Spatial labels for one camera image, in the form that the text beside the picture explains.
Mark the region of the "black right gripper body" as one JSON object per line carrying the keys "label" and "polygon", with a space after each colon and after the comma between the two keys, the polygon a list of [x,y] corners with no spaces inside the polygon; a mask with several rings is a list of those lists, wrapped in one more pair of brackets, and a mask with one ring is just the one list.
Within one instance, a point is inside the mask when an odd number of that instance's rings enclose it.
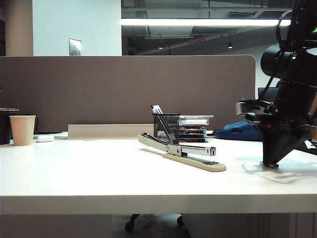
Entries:
{"label": "black right gripper body", "polygon": [[303,110],[287,114],[274,107],[269,107],[259,115],[259,125],[264,139],[316,139],[317,112],[312,114]]}

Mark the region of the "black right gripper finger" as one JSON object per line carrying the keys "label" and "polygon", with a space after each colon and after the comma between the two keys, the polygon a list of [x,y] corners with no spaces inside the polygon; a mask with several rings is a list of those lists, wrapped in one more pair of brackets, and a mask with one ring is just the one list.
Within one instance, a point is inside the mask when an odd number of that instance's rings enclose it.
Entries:
{"label": "black right gripper finger", "polygon": [[288,154],[290,154],[294,150],[302,151],[302,152],[308,152],[307,145],[309,144],[308,140],[301,141],[301,143],[297,143],[293,147],[287,146],[285,143],[282,143],[281,145],[277,146],[277,159],[275,160],[275,163],[278,164],[280,160],[282,160],[284,157],[286,157]]}
{"label": "black right gripper finger", "polygon": [[276,165],[304,142],[304,132],[298,129],[261,128],[263,137],[263,164]]}

